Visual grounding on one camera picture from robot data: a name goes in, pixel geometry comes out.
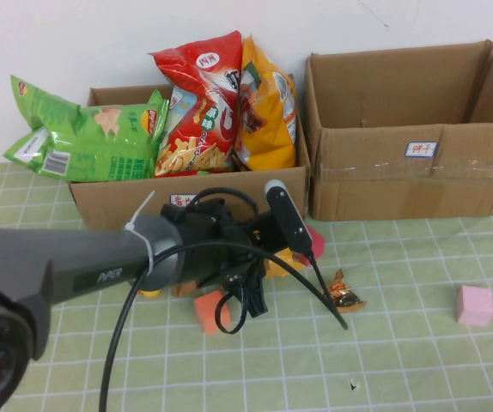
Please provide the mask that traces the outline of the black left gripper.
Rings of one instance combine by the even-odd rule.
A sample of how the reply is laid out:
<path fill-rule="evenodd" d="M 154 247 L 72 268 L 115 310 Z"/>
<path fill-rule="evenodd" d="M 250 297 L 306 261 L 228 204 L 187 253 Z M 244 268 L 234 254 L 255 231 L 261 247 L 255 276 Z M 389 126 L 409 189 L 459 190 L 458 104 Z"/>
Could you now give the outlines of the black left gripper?
<path fill-rule="evenodd" d="M 262 256 L 254 251 L 235 247 L 234 244 L 256 247 L 272 254 L 285 249 L 287 241 L 277 224 L 276 217 L 271 212 L 264 212 L 250 220 L 238 221 L 231 212 L 222 212 L 214 213 L 211 220 L 217 239 L 225 243 L 224 246 L 216 248 L 223 253 L 223 257 L 217 272 L 211 276 L 211 285 L 222 288 L 233 276 L 245 277 L 249 269 L 245 284 L 247 310 L 251 318 L 267 313 L 263 285 L 265 266 L 253 264 Z"/>

